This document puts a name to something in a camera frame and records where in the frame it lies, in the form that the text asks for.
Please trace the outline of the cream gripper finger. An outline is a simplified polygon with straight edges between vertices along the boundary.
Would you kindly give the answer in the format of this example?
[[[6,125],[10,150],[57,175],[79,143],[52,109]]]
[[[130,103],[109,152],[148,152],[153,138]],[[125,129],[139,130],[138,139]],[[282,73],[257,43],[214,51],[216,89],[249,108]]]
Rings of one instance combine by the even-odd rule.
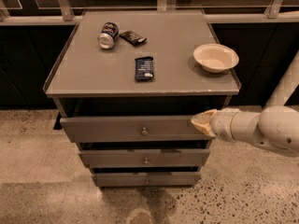
[[[196,114],[191,118],[191,123],[201,133],[209,137],[215,137],[216,134],[213,132],[211,121],[216,114],[216,109],[210,109],[208,111]]]

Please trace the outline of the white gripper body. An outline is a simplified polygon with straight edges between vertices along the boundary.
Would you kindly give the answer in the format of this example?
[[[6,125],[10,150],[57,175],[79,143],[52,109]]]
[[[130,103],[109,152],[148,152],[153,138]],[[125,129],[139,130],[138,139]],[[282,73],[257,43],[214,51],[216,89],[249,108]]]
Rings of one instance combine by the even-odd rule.
[[[218,139],[225,142],[234,142],[231,132],[231,123],[236,113],[237,108],[224,108],[218,110],[216,115],[210,121],[213,133]]]

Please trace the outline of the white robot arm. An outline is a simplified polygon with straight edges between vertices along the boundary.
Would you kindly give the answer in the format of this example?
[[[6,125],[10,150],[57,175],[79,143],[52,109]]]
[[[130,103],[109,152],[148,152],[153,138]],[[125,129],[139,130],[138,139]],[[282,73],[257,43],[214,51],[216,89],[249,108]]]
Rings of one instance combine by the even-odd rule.
[[[262,112],[211,109],[191,118],[201,133],[227,142],[244,142],[287,157],[299,156],[299,112],[285,106],[299,85],[299,51]]]

